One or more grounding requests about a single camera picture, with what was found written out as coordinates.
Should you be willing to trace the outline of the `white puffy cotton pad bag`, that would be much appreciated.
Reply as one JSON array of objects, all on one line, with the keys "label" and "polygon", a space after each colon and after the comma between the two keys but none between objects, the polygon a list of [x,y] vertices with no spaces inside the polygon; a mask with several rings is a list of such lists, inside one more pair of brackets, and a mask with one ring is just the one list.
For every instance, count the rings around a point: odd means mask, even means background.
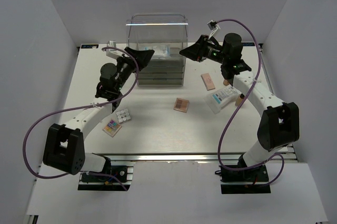
[{"label": "white puffy cotton pad bag", "polygon": [[144,50],[154,50],[154,57],[157,58],[166,58],[171,54],[168,45],[145,46]]}]

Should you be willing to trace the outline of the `white cotton pad pack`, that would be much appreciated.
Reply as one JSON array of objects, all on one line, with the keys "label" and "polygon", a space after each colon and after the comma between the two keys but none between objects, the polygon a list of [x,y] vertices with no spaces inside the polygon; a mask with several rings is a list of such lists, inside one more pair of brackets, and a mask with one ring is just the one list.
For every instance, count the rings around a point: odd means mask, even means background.
[{"label": "white cotton pad pack", "polygon": [[238,91],[232,86],[225,86],[215,92],[207,94],[204,101],[214,114],[218,114],[228,103],[236,100]]}]

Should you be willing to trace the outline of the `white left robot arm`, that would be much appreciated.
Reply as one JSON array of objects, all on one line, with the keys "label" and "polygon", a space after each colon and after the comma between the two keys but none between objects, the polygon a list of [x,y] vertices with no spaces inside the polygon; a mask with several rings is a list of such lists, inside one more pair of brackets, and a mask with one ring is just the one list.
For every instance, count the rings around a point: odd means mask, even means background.
[{"label": "white left robot arm", "polygon": [[152,59],[155,51],[125,47],[115,55],[116,63],[101,67],[93,103],[64,124],[52,124],[47,132],[43,164],[76,175],[92,172],[99,181],[111,176],[110,159],[86,153],[84,140],[107,116],[114,112],[123,97],[121,89],[132,74],[138,75]]}]

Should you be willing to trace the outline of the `clear smoky makeup organizer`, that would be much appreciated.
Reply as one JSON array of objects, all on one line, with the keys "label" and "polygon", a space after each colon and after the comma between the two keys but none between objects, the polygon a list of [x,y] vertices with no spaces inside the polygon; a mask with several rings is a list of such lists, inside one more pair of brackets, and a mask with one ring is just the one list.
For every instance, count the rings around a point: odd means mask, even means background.
[{"label": "clear smoky makeup organizer", "polygon": [[154,50],[141,70],[139,86],[183,86],[186,58],[180,51],[188,44],[188,21],[180,13],[138,13],[126,22],[127,45]]}]

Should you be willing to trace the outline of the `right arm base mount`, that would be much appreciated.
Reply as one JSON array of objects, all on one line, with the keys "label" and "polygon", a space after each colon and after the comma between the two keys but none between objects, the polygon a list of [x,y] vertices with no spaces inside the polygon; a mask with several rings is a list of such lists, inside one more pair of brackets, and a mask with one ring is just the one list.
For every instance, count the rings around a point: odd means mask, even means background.
[{"label": "right arm base mount", "polygon": [[223,167],[214,172],[220,177],[224,195],[270,194],[269,176],[265,166],[244,171],[231,171]]}]

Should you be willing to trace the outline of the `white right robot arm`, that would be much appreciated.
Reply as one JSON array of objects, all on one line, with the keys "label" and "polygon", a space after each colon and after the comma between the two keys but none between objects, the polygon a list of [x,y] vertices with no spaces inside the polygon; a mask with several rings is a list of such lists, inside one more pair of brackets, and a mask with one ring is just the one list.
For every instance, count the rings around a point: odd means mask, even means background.
[{"label": "white right robot arm", "polygon": [[256,167],[263,165],[281,148],[296,142],[300,137],[299,108],[286,103],[272,94],[257,80],[257,74],[242,59],[243,43],[240,35],[228,33],[220,45],[215,38],[201,35],[193,45],[180,50],[180,55],[202,62],[210,59],[220,63],[221,73],[245,100],[254,106],[261,117],[257,130],[257,142],[237,163],[238,176],[244,181],[252,180]]}]

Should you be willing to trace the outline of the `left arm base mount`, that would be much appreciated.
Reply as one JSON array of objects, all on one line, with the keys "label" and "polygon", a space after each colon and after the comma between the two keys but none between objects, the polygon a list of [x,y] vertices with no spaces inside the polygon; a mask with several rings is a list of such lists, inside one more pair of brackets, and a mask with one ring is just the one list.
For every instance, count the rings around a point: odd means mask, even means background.
[{"label": "left arm base mount", "polygon": [[80,174],[79,191],[128,191],[133,179],[134,165],[113,161],[105,175],[85,171]]}]

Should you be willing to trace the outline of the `beige foundation bottle black cap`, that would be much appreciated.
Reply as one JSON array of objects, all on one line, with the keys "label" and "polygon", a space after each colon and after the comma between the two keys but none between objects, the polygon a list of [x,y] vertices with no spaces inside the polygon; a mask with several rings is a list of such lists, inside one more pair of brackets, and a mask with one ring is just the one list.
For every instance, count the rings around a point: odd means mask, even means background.
[{"label": "beige foundation bottle black cap", "polygon": [[236,107],[240,106],[243,103],[244,98],[245,98],[245,95],[240,94],[235,101],[235,106]]}]

